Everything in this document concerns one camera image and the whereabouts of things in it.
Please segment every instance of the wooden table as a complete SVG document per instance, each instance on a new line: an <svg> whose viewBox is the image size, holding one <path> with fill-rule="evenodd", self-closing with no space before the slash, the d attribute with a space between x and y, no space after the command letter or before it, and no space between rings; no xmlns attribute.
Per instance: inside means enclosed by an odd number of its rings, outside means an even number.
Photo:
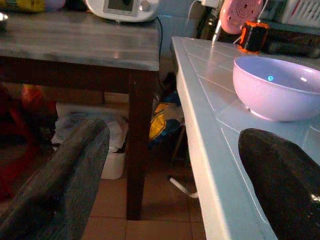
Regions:
<svg viewBox="0 0 320 240"><path fill-rule="evenodd" d="M0 82L129 93L127 219L139 220L153 92L155 23L117 24L86 12L9 14Z"/></svg>

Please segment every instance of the gray table top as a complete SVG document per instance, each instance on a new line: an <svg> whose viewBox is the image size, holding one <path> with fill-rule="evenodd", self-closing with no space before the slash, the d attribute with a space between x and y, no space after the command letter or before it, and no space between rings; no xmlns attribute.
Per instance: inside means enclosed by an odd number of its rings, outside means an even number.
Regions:
<svg viewBox="0 0 320 240"><path fill-rule="evenodd" d="M154 22L121 23L91 13L9 13L0 56L158 71Z"/></svg>

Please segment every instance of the black object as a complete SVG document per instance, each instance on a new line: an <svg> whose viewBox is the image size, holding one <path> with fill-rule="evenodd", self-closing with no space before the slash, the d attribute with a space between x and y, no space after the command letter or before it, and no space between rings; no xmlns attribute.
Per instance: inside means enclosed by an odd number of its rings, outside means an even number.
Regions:
<svg viewBox="0 0 320 240"><path fill-rule="evenodd" d="M88 10L84 0L67 0L65 5L67 6L67 8L71 10L77 10L82 12Z"/></svg>
<svg viewBox="0 0 320 240"><path fill-rule="evenodd" d="M266 42L268 28L265 23L247 22L243 26L239 45L248 52L258 53Z"/></svg>
<svg viewBox="0 0 320 240"><path fill-rule="evenodd" d="M273 39L268 39L262 50L268 54L305 56L313 59L320 57L319 47L278 41Z"/></svg>
<svg viewBox="0 0 320 240"><path fill-rule="evenodd" d="M278 239L319 240L320 166L298 145L263 130L243 130L238 147Z"/></svg>
<svg viewBox="0 0 320 240"><path fill-rule="evenodd" d="M84 121L15 195L0 217L0 240L80 240L108 149L104 121Z"/></svg>

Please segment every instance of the white tiled counter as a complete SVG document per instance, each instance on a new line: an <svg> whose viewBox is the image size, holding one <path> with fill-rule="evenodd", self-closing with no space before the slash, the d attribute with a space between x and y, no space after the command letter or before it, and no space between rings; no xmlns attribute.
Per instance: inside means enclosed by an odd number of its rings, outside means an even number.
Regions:
<svg viewBox="0 0 320 240"><path fill-rule="evenodd" d="M253 115L233 86L235 45L173 37L177 89L207 240L277 239L241 163L242 130L273 132L299 146L320 165L320 117L271 122ZM320 70L320 60L272 56Z"/></svg>

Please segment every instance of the white pipe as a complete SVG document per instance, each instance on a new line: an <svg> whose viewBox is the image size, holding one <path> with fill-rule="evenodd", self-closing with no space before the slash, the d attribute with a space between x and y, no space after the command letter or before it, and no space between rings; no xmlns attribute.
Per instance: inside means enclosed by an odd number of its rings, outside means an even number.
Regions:
<svg viewBox="0 0 320 240"><path fill-rule="evenodd" d="M186 194L188 197L193 198L193 199L197 199L198 197L198 192L194 192L191 193L189 192L184 186L181 185L180 182L178 182L177 180L175 180L172 176L168 177L169 181L175 185L181 192L183 192L184 194Z"/></svg>

